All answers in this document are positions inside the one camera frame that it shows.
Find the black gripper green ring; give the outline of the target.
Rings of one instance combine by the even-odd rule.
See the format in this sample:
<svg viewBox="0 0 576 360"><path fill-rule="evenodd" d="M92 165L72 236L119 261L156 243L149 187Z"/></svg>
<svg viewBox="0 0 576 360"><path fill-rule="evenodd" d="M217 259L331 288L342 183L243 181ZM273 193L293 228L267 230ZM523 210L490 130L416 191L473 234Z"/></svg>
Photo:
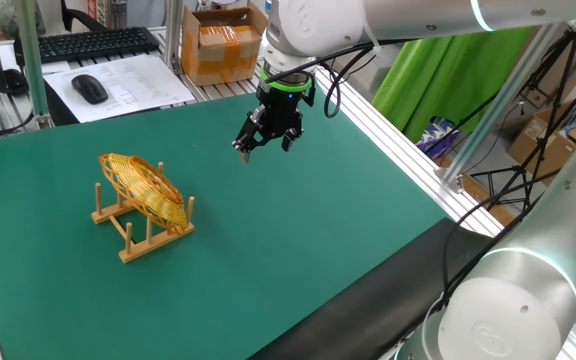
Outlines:
<svg viewBox="0 0 576 360"><path fill-rule="evenodd" d="M232 142L240 153L241 161L247 164L251 152L258 146L264 146L267 140L282 139L282 149L289 152L293 143L303 134L299 102L314 105L314 75L302 70L275 82L266 80L273 74L270 67L262 67L257 98L260 105L247 113L247 118Z"/></svg>

